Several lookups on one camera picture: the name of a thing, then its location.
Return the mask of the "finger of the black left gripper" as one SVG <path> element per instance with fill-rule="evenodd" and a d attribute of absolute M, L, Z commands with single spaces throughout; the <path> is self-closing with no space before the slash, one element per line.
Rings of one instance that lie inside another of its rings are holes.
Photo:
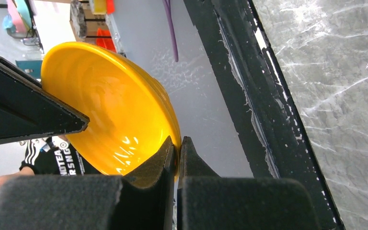
<path fill-rule="evenodd" d="M 0 144 L 79 133 L 89 121 L 0 57 Z"/>

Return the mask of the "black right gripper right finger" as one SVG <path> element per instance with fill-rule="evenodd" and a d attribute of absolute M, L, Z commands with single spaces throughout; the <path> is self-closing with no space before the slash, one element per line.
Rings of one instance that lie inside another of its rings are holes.
<path fill-rule="evenodd" d="M 317 230 L 304 186 L 291 179 L 220 177 L 184 137 L 177 191 L 180 230 Z"/>

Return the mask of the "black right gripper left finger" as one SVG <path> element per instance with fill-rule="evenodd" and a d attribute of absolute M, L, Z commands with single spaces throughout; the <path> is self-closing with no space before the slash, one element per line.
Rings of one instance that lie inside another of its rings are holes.
<path fill-rule="evenodd" d="M 0 185 L 0 230 L 169 230 L 174 171 L 166 138 L 125 176 L 10 175 Z"/>

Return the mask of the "yellow ribbed bowl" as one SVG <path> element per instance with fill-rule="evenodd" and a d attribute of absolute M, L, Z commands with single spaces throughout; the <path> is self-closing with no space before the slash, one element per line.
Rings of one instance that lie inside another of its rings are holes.
<path fill-rule="evenodd" d="M 103 47 L 65 42 L 50 49 L 43 90 L 89 118 L 68 134 L 79 154 L 104 175 L 127 175 L 167 138 L 180 156 L 180 126 L 167 91 L 140 66 Z"/>

